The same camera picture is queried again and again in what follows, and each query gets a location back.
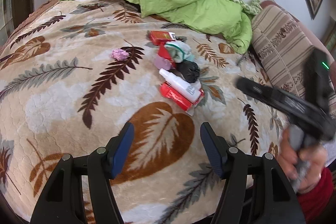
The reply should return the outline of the red right sleeve forearm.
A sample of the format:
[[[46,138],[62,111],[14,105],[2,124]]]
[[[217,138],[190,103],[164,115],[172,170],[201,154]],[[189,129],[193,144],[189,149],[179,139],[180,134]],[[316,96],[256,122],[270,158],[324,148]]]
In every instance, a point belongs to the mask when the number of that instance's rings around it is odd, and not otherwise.
[[[318,184],[307,193],[297,194],[306,223],[335,221],[335,188],[333,174],[324,168]]]

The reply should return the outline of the right hand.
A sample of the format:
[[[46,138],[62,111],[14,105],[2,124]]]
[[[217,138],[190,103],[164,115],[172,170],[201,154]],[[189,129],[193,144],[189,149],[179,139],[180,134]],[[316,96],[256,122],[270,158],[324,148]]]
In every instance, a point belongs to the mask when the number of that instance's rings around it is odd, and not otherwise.
[[[292,182],[296,193],[310,192],[317,186],[325,168],[327,151],[321,144],[311,145],[295,151],[291,145],[297,127],[290,125],[282,132],[280,153],[277,161]]]

